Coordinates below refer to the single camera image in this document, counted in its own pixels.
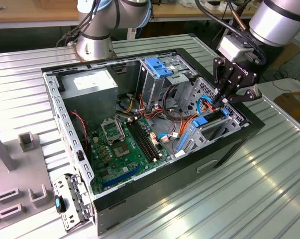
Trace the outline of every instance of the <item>ram slot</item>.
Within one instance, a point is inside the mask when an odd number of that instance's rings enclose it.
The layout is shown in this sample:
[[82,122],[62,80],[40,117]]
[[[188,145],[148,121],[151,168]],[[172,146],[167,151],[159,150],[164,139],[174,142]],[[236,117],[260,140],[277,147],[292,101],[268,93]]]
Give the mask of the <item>ram slot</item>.
[[153,147],[138,122],[128,123],[127,128],[131,132],[138,146],[141,148],[148,162],[152,162],[154,159],[159,158],[158,152]]

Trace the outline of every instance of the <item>cardboard box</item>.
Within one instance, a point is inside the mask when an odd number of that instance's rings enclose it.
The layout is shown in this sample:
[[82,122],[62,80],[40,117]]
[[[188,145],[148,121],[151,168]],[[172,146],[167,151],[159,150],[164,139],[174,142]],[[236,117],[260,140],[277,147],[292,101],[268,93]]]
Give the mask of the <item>cardboard box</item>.
[[78,0],[40,0],[43,9],[77,9]]
[[284,93],[274,102],[300,123],[300,92]]

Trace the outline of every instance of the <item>blue cable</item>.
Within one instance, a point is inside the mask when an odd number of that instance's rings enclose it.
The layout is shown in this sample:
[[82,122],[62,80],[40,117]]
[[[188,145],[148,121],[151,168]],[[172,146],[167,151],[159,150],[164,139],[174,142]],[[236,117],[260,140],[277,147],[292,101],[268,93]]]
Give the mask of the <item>blue cable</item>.
[[198,102],[197,102],[196,107],[197,107],[197,109],[198,109],[198,114],[199,114],[200,116],[201,116],[201,112],[200,112],[200,101],[201,101],[201,99],[205,99],[205,100],[207,100],[208,102],[211,103],[211,98],[208,97],[208,96],[201,96],[201,97],[198,99]]
[[166,135],[168,135],[168,134],[167,133],[161,133],[161,134],[158,135],[158,139],[160,139],[161,137],[166,136]]
[[139,31],[139,33],[136,35],[135,38],[138,38],[138,37],[139,37],[139,35],[141,34],[141,31],[142,31],[142,28],[140,28],[140,31]]

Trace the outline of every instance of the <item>aluminum extrusion table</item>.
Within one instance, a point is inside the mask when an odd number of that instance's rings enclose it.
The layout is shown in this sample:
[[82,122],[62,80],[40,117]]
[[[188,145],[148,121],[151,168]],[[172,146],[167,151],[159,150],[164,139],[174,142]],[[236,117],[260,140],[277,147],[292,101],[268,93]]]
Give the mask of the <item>aluminum extrusion table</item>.
[[[113,44],[118,55],[185,48],[212,72],[215,56],[189,35]],[[50,179],[72,172],[40,68],[78,62],[72,48],[0,54],[1,140],[39,134]],[[300,238],[300,128],[260,99],[246,104],[266,126],[225,165],[100,238]],[[66,234],[53,207],[0,230],[2,238],[97,238],[88,223]]]

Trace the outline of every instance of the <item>motherboard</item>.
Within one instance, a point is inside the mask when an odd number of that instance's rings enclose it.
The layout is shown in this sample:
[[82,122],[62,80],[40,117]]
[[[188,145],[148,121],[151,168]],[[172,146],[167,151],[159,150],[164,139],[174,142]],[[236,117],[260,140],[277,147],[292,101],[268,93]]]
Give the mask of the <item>motherboard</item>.
[[166,149],[155,139],[146,119],[111,119],[90,132],[91,183],[98,194],[160,166],[169,160]]

